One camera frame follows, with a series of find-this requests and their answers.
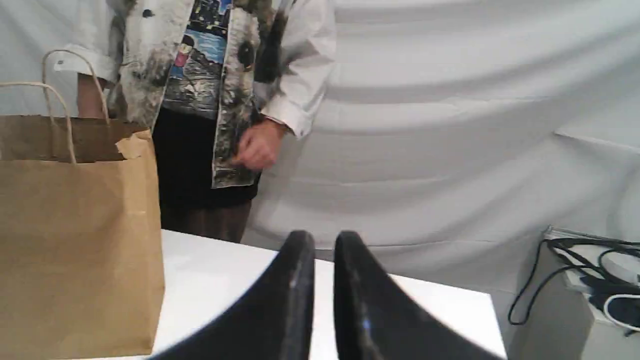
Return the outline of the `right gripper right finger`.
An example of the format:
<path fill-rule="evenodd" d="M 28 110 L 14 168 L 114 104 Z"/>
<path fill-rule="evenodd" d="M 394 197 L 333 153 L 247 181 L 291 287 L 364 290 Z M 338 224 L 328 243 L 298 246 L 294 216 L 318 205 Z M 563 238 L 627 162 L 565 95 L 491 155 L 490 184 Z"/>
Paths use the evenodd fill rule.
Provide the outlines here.
<path fill-rule="evenodd" d="M 333 321 L 341 360 L 496 360 L 412 300 L 361 236 L 334 244 Z"/>

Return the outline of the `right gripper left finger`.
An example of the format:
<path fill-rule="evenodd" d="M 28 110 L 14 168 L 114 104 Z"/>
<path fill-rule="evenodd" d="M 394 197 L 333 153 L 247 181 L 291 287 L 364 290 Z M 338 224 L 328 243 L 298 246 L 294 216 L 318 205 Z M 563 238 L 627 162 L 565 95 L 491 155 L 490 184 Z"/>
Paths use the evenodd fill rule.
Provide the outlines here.
<path fill-rule="evenodd" d="M 274 260 L 225 312 L 156 360 L 307 360 L 314 318 L 313 236 L 292 231 Z"/>

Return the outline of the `person's right forearm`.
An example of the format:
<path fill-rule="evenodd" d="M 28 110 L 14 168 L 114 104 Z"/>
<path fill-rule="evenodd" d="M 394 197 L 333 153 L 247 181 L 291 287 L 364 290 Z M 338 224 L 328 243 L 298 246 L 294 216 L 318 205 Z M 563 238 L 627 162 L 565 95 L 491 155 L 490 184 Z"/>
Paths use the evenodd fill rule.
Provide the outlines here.
<path fill-rule="evenodd" d="M 115 89 L 119 86 L 121 76 L 118 74 L 114 82 L 98 78 L 99 85 L 92 75 L 78 73 L 77 74 L 77 109 L 78 116 L 86 119 L 126 119 L 127 112 L 125 103 L 120 98 L 115 98 L 109 107 L 109 111 L 103 109 L 103 98 L 105 89 L 110 89 L 109 95 L 117 95 Z"/>

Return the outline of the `person's left hand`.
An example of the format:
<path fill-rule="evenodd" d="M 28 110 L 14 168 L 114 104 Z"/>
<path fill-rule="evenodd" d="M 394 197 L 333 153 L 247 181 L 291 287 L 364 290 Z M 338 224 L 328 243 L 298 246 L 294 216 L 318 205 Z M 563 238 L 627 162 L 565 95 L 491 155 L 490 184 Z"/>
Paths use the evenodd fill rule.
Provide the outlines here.
<path fill-rule="evenodd" d="M 282 139 L 289 132 L 288 126 L 264 118 L 243 133 L 231 164 L 251 171 L 272 167 L 279 156 Z"/>

